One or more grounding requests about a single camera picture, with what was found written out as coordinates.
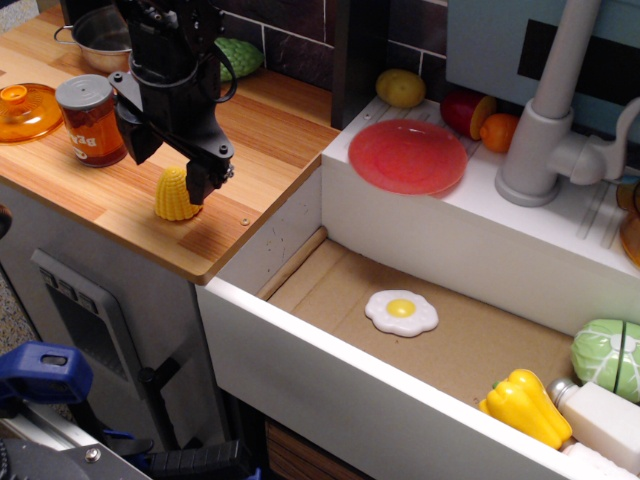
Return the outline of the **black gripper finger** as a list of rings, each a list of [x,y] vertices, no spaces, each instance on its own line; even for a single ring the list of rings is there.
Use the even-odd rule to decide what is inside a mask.
[[[186,188],[193,205],[203,205],[205,199],[222,185],[219,172],[213,165],[191,160],[187,163],[186,172]]]
[[[123,143],[137,165],[144,163],[164,143],[143,114],[123,97],[115,99],[116,124]]]

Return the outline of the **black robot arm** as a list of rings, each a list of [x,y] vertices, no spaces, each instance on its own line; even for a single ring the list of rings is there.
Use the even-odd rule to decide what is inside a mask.
[[[237,89],[221,89],[231,63],[216,45],[222,11],[210,1],[118,1],[131,53],[125,72],[110,74],[116,123],[137,164],[164,144],[187,160],[186,188],[201,205],[233,175],[234,148],[215,109]]]

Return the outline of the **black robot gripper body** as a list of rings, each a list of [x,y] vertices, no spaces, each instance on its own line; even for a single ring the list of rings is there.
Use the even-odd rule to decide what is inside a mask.
[[[235,85],[231,84],[226,93],[221,92],[222,69],[235,75],[224,55],[207,55],[176,82],[152,82],[134,70],[112,73],[108,80],[115,99],[123,97],[136,107],[163,144],[188,162],[213,165],[225,182],[234,175],[234,147],[218,124],[215,109],[233,98]]]

